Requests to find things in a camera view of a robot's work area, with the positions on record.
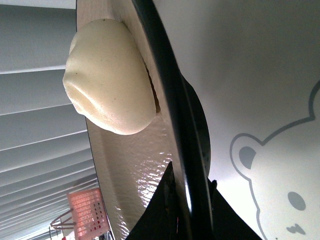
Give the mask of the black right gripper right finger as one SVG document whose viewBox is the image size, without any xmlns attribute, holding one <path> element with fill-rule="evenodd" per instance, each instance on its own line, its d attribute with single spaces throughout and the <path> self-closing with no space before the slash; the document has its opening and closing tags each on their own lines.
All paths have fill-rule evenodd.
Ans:
<svg viewBox="0 0 320 240">
<path fill-rule="evenodd" d="M 217 190 L 217 181 L 209 181 L 208 187 L 214 238 L 216 240 L 261 240 Z"/>
</svg>

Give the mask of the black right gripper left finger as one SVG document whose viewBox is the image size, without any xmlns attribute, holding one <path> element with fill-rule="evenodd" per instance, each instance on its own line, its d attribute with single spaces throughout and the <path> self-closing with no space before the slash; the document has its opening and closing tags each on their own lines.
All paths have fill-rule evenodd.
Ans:
<svg viewBox="0 0 320 240">
<path fill-rule="evenodd" d="M 127 236 L 128 240 L 185 240 L 184 221 L 176 193 L 170 162 L 141 218 Z"/>
</svg>

